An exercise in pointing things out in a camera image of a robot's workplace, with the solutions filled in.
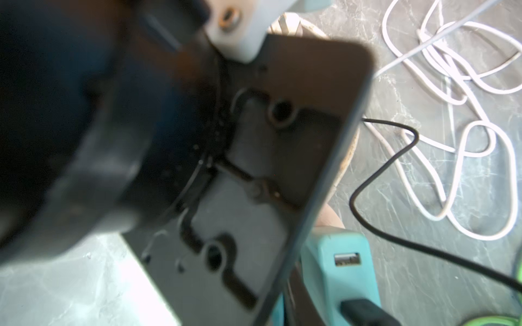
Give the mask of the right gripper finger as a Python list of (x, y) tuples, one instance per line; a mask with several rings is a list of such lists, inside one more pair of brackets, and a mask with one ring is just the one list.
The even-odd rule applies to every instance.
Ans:
[(291, 271), (283, 295), (285, 325), (324, 325), (304, 284), (299, 266)]

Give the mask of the teal charger with black cable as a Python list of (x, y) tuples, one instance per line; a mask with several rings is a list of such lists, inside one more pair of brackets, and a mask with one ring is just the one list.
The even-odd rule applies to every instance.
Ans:
[(315, 227), (300, 253), (304, 285), (324, 325), (398, 325), (381, 307), (366, 237)]

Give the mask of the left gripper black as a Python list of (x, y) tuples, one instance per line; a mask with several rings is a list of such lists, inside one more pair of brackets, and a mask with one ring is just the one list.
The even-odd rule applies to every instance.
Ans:
[(1, 2), (1, 263), (123, 234), (185, 325), (263, 325), (364, 111), (356, 42), (211, 44), (208, 1)]

